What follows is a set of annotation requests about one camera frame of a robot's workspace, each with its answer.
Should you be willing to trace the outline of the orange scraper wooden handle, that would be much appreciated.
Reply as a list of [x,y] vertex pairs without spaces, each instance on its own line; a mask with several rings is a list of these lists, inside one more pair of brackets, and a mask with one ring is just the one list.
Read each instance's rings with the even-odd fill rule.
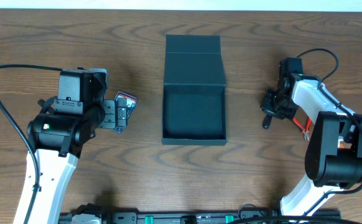
[[344,144],[343,144],[343,139],[342,139],[342,138],[338,140],[338,148],[342,148],[342,149],[345,148],[345,146],[344,146]]

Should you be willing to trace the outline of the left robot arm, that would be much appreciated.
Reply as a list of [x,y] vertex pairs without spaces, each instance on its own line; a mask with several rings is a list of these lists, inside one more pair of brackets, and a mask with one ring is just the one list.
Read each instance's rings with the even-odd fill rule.
[[105,99],[108,82],[103,68],[60,72],[57,96],[27,127],[32,150],[14,223],[57,223],[83,145],[99,128],[126,127],[126,99]]

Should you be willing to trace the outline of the black yellow screwdriver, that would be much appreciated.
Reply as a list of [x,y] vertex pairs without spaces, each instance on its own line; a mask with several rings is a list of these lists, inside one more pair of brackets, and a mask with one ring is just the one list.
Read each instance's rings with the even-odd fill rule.
[[269,129],[271,122],[272,122],[272,116],[267,114],[262,122],[262,127],[264,129]]

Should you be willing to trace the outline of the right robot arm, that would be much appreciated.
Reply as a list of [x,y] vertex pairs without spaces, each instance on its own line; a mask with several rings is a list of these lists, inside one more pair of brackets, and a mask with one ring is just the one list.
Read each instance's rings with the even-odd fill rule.
[[300,223],[333,195],[362,190],[362,114],[343,106],[319,77],[306,75],[300,57],[280,61],[277,90],[266,92],[261,109],[265,129],[274,118],[294,121],[298,109],[308,116],[301,129],[309,143],[305,175],[281,199],[281,215]]

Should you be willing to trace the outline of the red handled pliers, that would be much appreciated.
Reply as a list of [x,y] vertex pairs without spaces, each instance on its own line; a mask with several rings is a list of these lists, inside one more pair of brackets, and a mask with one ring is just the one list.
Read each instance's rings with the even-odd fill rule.
[[310,141],[310,125],[312,124],[312,120],[307,117],[306,122],[304,125],[302,125],[301,122],[296,117],[293,117],[292,119],[293,123],[300,129],[300,132],[302,133],[304,140],[309,142]]

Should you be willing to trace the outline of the blue precision screwdriver set case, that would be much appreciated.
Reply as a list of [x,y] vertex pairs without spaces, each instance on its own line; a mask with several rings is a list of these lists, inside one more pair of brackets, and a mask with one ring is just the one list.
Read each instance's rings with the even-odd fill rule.
[[[115,107],[117,105],[117,99],[118,98],[125,98],[127,99],[127,125],[128,125],[128,120],[132,115],[132,112],[135,110],[136,106],[137,106],[137,98],[135,96],[130,95],[129,93],[123,92],[123,91],[119,91],[117,92],[115,98],[114,98],[114,102],[115,102]],[[115,128],[113,129],[115,132],[121,134],[125,127],[117,127],[115,126]]]

